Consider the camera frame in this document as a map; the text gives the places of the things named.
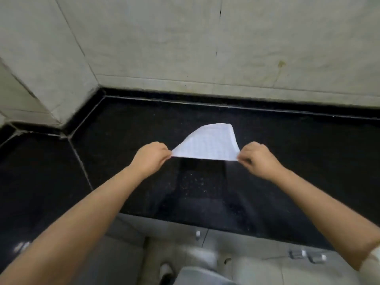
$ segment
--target sleeve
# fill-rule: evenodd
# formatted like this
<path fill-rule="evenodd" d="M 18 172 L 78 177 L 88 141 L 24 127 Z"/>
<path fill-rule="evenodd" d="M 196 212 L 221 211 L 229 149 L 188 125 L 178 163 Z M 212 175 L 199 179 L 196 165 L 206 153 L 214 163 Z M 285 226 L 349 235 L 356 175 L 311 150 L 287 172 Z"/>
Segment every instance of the sleeve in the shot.
<path fill-rule="evenodd" d="M 368 255 L 359 272 L 363 285 L 380 285 L 380 246 Z"/>

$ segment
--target forearm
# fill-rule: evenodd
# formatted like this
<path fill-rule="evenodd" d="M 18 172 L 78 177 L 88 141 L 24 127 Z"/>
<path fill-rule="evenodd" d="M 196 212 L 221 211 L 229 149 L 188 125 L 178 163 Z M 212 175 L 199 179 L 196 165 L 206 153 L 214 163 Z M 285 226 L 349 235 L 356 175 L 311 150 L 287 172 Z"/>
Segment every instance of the forearm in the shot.
<path fill-rule="evenodd" d="M 292 198 L 354 269 L 358 270 L 380 244 L 380 228 L 295 173 L 284 169 L 273 182 Z"/>
<path fill-rule="evenodd" d="M 0 275 L 0 283 L 68 283 L 141 181 L 127 167 L 98 187 L 34 240 Z"/>

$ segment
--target white paper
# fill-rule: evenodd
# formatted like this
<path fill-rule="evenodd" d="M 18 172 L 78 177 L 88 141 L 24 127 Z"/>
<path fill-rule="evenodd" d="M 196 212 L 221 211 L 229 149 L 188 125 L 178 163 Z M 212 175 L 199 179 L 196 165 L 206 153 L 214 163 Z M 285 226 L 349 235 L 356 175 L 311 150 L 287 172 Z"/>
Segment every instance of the white paper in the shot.
<path fill-rule="evenodd" d="M 217 123 L 195 130 L 172 150 L 172 156 L 236 161 L 239 152 L 231 124 Z"/>

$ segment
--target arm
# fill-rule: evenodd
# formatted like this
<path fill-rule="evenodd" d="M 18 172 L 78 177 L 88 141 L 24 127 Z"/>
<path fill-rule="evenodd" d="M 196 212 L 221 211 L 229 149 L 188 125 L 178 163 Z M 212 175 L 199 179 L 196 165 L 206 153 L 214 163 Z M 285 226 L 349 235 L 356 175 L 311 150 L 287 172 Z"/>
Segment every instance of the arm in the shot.
<path fill-rule="evenodd" d="M 246 145 L 238 161 L 252 174 L 276 184 L 355 270 L 380 244 L 380 228 L 284 168 L 265 145 Z"/>
<path fill-rule="evenodd" d="M 0 284 L 67 284 L 105 234 L 132 191 L 171 157 L 154 142 L 42 232 L 0 275 Z"/>

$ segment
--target cabinet handle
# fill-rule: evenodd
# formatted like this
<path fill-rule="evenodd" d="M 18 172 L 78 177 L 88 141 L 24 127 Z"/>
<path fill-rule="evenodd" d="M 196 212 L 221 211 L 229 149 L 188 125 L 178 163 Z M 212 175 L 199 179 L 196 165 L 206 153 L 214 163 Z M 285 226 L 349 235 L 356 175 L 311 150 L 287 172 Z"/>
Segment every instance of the cabinet handle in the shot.
<path fill-rule="evenodd" d="M 307 254 L 307 258 L 313 264 L 325 264 L 327 261 L 327 256 L 325 254 L 318 254 L 315 256 Z"/>
<path fill-rule="evenodd" d="M 198 241 L 200 237 L 201 237 L 201 231 L 197 230 L 195 232 L 195 240 Z"/>
<path fill-rule="evenodd" d="M 307 252 L 306 250 L 289 250 L 289 257 L 293 260 L 306 259 Z"/>

